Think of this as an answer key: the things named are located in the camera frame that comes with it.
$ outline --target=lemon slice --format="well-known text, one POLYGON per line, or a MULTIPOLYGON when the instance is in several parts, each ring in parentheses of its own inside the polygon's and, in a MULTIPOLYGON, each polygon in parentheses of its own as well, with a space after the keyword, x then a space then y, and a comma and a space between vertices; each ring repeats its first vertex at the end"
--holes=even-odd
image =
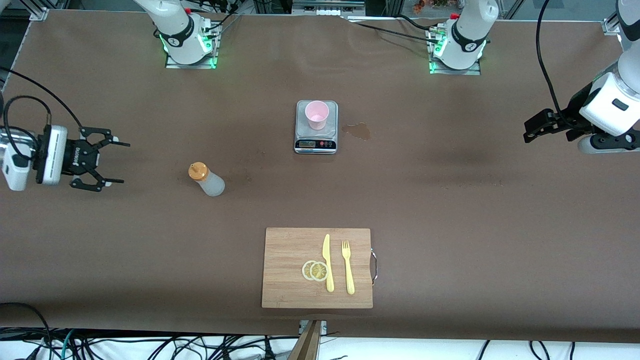
POLYGON ((318 261, 311 265, 311 278, 315 281, 324 281, 326 279, 327 272, 325 263, 318 261))
POLYGON ((313 277, 311 277, 311 266, 316 263, 315 260, 309 260, 304 265, 302 265, 302 276, 307 280, 313 281, 313 277))

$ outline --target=bottle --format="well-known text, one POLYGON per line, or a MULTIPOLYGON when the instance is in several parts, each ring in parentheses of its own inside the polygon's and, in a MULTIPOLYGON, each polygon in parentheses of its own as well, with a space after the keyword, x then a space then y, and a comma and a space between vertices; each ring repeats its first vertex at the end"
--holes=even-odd
POLYGON ((189 176, 200 185, 208 196, 218 196, 225 190, 225 181, 209 171, 207 165, 201 162, 191 164, 189 176))

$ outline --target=brown table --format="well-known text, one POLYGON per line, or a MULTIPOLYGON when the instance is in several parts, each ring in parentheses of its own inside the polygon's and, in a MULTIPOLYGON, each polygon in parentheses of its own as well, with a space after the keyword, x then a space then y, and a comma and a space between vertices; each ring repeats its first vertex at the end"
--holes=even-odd
MULTIPOLYGON (((534 29, 496 23, 483 75, 456 77, 429 74, 420 42, 337 17, 247 16, 218 69, 166 70, 144 13, 51 12, 15 69, 132 143, 99 167, 126 183, 0 186, 0 300, 54 327, 294 334, 322 318, 343 336, 640 341, 638 155, 583 155, 563 135, 524 144, 523 122, 551 106, 534 29), (295 154, 300 99, 337 101, 340 124, 372 138, 295 154), (194 161, 227 180, 221 197, 190 180, 194 161), (266 227, 371 228, 373 309, 262 309, 266 227)), ((546 23, 542 39, 562 104, 621 51, 597 23, 546 23)), ((74 129, 14 76, 17 94, 74 129)), ((12 111, 44 124, 32 104, 12 111)))

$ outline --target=fork handle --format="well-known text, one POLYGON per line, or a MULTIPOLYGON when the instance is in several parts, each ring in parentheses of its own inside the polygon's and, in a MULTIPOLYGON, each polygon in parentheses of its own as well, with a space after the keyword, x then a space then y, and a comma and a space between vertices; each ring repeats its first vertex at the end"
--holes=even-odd
POLYGON ((353 275, 351 274, 351 263, 349 259, 344 260, 344 266, 347 270, 347 293, 353 295, 356 292, 356 287, 353 284, 353 275))

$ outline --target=white floor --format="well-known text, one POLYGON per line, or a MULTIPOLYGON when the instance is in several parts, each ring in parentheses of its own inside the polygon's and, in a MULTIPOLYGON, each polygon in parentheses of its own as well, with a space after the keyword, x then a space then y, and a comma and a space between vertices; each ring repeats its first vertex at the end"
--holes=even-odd
MULTIPOLYGON (((261 339, 260 336, 247 336, 237 345, 252 340, 261 339)), ((221 338, 205 338, 208 345, 220 344, 221 338)), ((347 356, 345 360, 387 360, 387 359, 420 359, 420 360, 477 360, 483 340, 410 340, 410 339, 374 339, 374 338, 323 338, 318 360, 333 360, 347 356)), ((105 360, 144 360, 161 344, 158 343, 112 343, 102 342, 92 346, 92 349, 105 360)), ((271 342, 274 353, 282 353, 293 348, 295 340, 274 340, 271 342)), ((546 341, 551 360, 568 360, 569 343, 546 341)), ((34 344, 21 341, 0 341, 0 360, 16 360, 26 358, 36 347, 34 344)), ((167 346, 158 356, 158 360, 169 360, 175 347, 167 346)), ((200 351, 201 347, 192 349, 200 351)), ((544 359, 541 348, 536 344, 538 354, 544 359)), ((233 360, 247 359, 254 354, 263 354, 259 349, 244 349, 231 353, 233 360)), ((577 343, 573 358, 575 360, 636 360, 640 359, 640 344, 610 344, 610 343, 577 343)), ((41 351, 38 360, 48 359, 48 352, 41 351)), ((499 341, 493 340, 484 354, 483 360, 536 360, 529 350, 527 341, 499 341)), ((194 352, 183 351, 176 360, 200 360, 194 352)))

